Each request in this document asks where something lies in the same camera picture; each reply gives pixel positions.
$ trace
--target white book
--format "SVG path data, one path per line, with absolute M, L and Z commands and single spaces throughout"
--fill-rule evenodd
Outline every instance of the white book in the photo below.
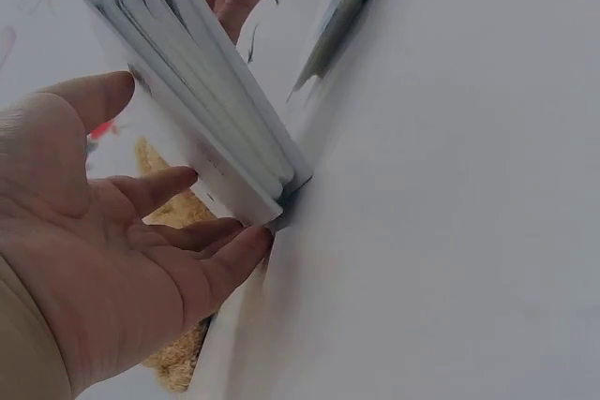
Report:
M 280 216 L 311 169 L 205 0 L 85 1 L 109 63 L 144 90 L 143 135 L 194 168 L 220 211 Z

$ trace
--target white surface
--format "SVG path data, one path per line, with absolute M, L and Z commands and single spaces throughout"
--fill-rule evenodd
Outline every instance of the white surface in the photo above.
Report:
M 373 0 L 225 398 L 598 398 L 598 30 L 598 0 Z

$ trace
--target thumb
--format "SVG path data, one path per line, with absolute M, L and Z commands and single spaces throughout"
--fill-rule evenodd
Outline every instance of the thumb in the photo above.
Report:
M 131 100 L 135 83 L 128 72 L 81 77 L 38 91 L 63 98 L 77 112 L 86 133 L 113 119 Z

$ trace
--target red object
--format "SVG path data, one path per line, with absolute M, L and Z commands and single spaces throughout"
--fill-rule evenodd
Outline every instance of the red object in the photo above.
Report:
M 114 120 L 105 122 L 104 124 L 102 124 L 98 128 L 96 128 L 94 131 L 92 131 L 90 133 L 90 139 L 92 141 L 98 141 L 100 138 L 102 138 L 107 133 L 113 133 L 114 135 L 119 134 L 119 129 L 114 124 Z

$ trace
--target finger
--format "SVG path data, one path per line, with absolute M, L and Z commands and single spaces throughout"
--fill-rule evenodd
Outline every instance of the finger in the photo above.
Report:
M 177 286 L 182 303 L 183 329 L 207 318 L 252 273 L 271 248 L 273 235 L 262 228 L 245 229 L 211 259 L 188 250 L 160 246 L 142 250 Z
M 135 83 L 128 72 L 82 77 L 39 90 L 62 97 L 77 112 L 85 131 L 90 133 L 113 119 L 133 96 Z
M 227 35 L 236 43 L 242 26 L 259 0 L 217 0 L 216 14 Z
M 146 217 L 198 179 L 191 168 L 168 168 L 140 178 L 111 177 L 108 180 L 131 202 L 139 217 Z
M 251 227 L 223 246 L 211 259 L 200 261 L 214 312 L 250 276 L 273 245 L 267 229 Z
M 164 225 L 153 225 L 152 229 L 160 233 L 174 247 L 182 250 L 204 251 L 207 246 L 240 231 L 242 224 L 228 217 L 200 222 L 179 230 Z
M 214 241 L 210 245 L 207 245 L 201 252 L 198 252 L 198 258 L 209 259 L 212 258 L 221 248 L 237 238 L 244 229 L 236 230 L 228 236 L 224 236 L 217 241 Z

